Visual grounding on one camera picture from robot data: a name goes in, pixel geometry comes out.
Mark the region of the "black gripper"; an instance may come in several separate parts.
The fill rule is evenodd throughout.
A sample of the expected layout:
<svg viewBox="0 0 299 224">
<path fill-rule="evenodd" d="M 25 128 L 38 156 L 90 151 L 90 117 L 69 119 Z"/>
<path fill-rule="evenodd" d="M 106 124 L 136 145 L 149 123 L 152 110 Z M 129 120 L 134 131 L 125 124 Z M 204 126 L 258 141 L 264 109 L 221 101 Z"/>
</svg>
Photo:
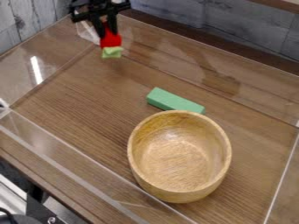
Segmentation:
<svg viewBox="0 0 299 224">
<path fill-rule="evenodd" d="M 105 28 L 98 17 L 106 16 L 110 32 L 117 35 L 117 13 L 130 8 L 129 0 L 114 3 L 112 0 L 70 0 L 70 21 L 89 20 L 100 38 L 105 37 Z"/>
</svg>

